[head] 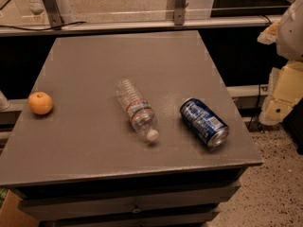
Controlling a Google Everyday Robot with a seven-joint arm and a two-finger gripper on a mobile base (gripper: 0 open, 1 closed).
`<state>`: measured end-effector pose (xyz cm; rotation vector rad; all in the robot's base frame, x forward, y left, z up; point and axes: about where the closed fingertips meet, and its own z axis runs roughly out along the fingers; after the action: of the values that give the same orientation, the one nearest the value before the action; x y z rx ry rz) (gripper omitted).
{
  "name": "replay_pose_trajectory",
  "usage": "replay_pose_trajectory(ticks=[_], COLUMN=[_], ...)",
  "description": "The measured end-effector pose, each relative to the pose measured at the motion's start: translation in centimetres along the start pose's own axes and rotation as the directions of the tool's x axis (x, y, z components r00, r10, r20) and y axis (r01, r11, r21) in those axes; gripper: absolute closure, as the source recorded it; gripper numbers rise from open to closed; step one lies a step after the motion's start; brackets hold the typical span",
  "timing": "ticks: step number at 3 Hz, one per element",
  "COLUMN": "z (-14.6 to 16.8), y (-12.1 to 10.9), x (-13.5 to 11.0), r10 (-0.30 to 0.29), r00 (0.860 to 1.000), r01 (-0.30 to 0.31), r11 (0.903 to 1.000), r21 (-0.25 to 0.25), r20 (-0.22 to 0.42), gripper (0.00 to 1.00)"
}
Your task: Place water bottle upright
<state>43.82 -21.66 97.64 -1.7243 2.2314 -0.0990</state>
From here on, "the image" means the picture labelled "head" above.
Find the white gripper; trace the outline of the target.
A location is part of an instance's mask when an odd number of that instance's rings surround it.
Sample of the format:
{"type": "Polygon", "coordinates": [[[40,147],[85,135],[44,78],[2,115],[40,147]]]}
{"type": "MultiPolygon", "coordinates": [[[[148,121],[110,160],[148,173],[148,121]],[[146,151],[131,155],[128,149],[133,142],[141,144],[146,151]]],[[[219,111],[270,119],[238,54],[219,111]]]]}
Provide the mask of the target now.
{"type": "MultiPolygon", "coordinates": [[[[266,27],[257,38],[261,44],[273,44],[279,21],[266,27]]],[[[303,98],[303,62],[288,61],[281,69],[273,68],[268,82],[267,97],[261,107],[258,120],[261,124],[274,126],[293,110],[303,98]]]]}

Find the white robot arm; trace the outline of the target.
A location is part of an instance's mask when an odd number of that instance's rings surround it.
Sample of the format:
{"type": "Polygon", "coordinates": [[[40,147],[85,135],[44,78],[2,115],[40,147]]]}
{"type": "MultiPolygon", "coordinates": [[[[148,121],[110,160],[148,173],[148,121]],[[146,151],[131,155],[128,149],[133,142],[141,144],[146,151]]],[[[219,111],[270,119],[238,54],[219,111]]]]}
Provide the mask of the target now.
{"type": "Polygon", "coordinates": [[[277,54],[287,60],[281,69],[272,69],[258,117],[261,124],[273,126],[303,98],[303,0],[294,0],[279,21],[259,34],[258,42],[276,44],[277,54]]]}

